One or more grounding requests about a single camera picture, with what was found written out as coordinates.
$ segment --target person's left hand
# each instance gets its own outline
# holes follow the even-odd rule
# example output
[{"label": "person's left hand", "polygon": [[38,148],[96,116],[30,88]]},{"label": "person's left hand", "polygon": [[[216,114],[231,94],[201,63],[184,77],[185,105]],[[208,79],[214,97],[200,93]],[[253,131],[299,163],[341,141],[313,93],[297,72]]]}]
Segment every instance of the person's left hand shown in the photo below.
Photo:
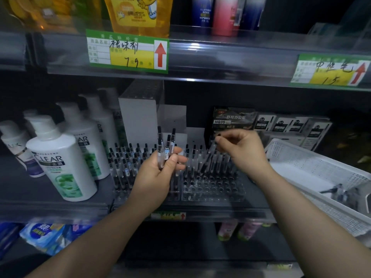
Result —
[{"label": "person's left hand", "polygon": [[141,209],[149,215],[165,200],[170,185],[170,178],[174,170],[184,170],[187,157],[178,155],[182,149],[174,147],[174,153],[165,162],[162,170],[157,166],[157,150],[143,162],[135,179],[128,203],[140,205]]}]

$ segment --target forearm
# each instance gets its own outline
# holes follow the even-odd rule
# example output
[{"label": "forearm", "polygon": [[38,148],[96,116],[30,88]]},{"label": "forearm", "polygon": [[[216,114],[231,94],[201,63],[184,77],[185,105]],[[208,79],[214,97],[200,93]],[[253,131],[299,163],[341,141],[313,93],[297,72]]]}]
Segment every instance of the forearm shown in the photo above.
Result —
[{"label": "forearm", "polygon": [[371,252],[345,229],[273,169],[256,182],[307,277],[369,277]]},{"label": "forearm", "polygon": [[27,278],[106,277],[147,212],[128,202],[50,258]]}]

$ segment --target person's right hand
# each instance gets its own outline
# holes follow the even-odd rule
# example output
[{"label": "person's right hand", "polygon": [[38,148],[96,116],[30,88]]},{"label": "person's right hand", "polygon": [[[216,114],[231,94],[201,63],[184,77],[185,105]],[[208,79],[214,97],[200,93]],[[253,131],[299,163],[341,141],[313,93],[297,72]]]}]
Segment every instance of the person's right hand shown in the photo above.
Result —
[{"label": "person's right hand", "polygon": [[218,149],[230,154],[233,163],[254,181],[271,172],[262,142],[256,131],[232,129],[215,137]]}]

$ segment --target white pump cap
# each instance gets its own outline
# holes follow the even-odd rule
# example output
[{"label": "white pump cap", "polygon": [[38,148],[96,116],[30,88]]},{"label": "white pump cap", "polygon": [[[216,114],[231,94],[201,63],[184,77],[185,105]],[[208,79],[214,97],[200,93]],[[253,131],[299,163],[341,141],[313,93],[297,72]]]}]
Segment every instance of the white pump cap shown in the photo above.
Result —
[{"label": "white pump cap", "polygon": [[120,108],[116,88],[99,88],[98,90],[104,90],[106,92],[109,108]]},{"label": "white pump cap", "polygon": [[23,111],[23,116],[25,118],[27,118],[27,117],[33,117],[33,116],[36,116],[38,114],[39,113],[37,112],[36,109],[26,109],[25,111]]},{"label": "white pump cap", "polygon": [[22,133],[18,125],[10,120],[0,122],[0,131],[3,133],[2,138],[5,139],[19,136]]},{"label": "white pump cap", "polygon": [[49,115],[28,117],[27,120],[30,121],[35,129],[36,135],[41,140],[51,140],[61,136],[61,133],[55,125],[53,118]]},{"label": "white pump cap", "polygon": [[97,94],[79,94],[79,96],[86,98],[90,113],[102,115],[105,112],[102,103],[99,99],[99,96]]},{"label": "white pump cap", "polygon": [[76,102],[57,102],[56,105],[62,109],[68,124],[78,123],[84,119]]}]

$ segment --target plastic basket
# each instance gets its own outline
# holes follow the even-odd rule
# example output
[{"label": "plastic basket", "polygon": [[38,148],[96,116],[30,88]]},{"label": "plastic basket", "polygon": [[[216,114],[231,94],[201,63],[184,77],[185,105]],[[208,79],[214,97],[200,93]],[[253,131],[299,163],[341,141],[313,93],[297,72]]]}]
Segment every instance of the plastic basket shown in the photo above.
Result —
[{"label": "plastic basket", "polygon": [[371,218],[319,193],[339,183],[345,190],[363,185],[371,174],[280,139],[267,145],[266,156],[277,173],[350,234],[371,230]]}]

